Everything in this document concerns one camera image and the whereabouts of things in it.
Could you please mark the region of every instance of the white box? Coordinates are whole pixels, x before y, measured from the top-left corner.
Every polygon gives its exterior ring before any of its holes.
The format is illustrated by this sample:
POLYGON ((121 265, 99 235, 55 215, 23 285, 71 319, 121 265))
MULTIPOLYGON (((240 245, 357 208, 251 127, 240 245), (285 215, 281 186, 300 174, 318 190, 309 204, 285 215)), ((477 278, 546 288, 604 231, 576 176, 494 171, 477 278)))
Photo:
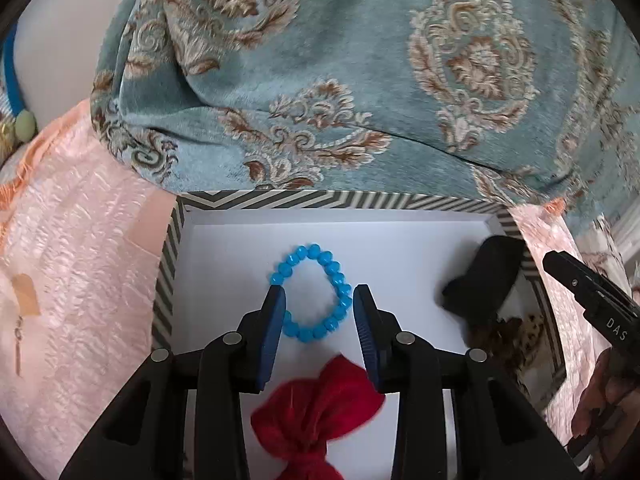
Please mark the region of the white box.
MULTIPOLYGON (((481 200, 308 190, 183 196, 163 250, 154 345, 187 352, 235 330, 245 313, 260 309, 274 266, 298 245, 318 243, 333 252, 351 285, 369 285, 378 308, 393 312, 404 330, 436 348, 464 353, 462 320, 438 306, 440 291, 465 272, 479 245, 493 234, 521 238, 503 206, 481 200), (375 208, 380 205, 391 208, 375 208)), ((335 304, 334 291, 315 262, 296 266, 284 287, 287 308, 303 324, 314 324, 335 304)), ((541 409, 566 374, 555 319, 527 251, 523 272, 500 313, 534 312, 545 316, 548 358, 539 360, 524 382, 541 409)), ((272 480, 283 465, 260 447, 249 424, 251 412, 281 382, 316 377, 338 353, 363 365, 351 312, 319 342, 302 344, 281 336, 265 391, 241 398, 252 479, 272 480)), ((328 461, 350 480, 389 478, 397 416, 398 398, 387 396, 369 424, 329 444, 328 461)), ((453 442, 452 413, 447 418, 453 442)), ((451 453, 454 462, 453 448, 451 453)))

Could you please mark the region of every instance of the teal patterned fabric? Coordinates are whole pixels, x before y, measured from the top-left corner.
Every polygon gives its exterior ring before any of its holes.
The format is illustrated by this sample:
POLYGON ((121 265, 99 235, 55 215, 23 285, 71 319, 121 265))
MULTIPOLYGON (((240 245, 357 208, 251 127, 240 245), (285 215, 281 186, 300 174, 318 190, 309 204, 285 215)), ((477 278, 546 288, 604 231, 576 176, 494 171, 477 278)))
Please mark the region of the teal patterned fabric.
POLYGON ((124 0, 92 118, 173 192, 563 197, 640 189, 640 49, 610 0, 124 0))

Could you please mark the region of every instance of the blue beaded bracelet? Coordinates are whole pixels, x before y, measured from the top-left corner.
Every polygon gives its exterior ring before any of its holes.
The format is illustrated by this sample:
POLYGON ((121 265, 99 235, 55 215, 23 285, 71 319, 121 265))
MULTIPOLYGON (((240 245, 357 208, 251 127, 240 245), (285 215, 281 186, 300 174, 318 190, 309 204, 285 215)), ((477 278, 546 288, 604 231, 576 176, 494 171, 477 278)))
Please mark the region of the blue beaded bracelet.
POLYGON ((282 324, 284 335, 297 337, 303 343, 308 343, 312 340, 322 339, 329 332, 337 330, 340 322, 347 317, 347 310, 353 304, 353 300, 350 297, 351 285, 344 281, 344 274, 340 272, 340 263, 334 260, 330 251, 323 251, 318 244, 311 244, 309 247, 300 245, 295 251, 288 254, 284 261, 278 264, 278 271, 271 275, 271 285, 282 285, 284 280, 293 274, 293 267, 305 258, 317 260, 324 267, 324 272, 338 296, 338 304, 332 314, 313 327, 300 326, 293 321, 288 310, 284 313, 284 323, 282 324))

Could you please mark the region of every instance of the metal screw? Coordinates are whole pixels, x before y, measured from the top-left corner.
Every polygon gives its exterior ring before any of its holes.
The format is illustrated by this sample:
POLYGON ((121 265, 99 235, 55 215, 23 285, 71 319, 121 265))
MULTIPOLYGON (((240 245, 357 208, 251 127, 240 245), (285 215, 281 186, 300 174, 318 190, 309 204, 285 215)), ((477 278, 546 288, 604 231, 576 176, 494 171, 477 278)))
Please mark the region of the metal screw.
POLYGON ((415 335, 411 332, 398 332, 396 334, 396 341, 401 345, 411 345, 415 341, 415 335))
POLYGON ((486 352, 481 348, 472 348, 469 351, 469 357, 476 363, 484 363, 486 361, 486 352))
POLYGON ((241 341, 242 335, 238 332, 228 332, 222 338, 222 342, 225 345, 237 345, 241 341))
POLYGON ((169 351, 166 348, 158 348, 151 352, 151 360, 155 363, 161 363, 169 357, 169 351))

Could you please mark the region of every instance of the pale green bead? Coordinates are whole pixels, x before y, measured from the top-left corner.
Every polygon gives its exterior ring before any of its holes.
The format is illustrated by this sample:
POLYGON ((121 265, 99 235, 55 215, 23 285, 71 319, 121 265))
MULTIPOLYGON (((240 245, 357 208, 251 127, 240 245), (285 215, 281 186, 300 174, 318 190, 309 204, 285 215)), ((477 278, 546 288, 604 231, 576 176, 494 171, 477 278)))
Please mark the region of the pale green bead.
POLYGON ((29 142, 36 134, 36 118, 28 111, 21 111, 15 118, 15 136, 20 142, 29 142))

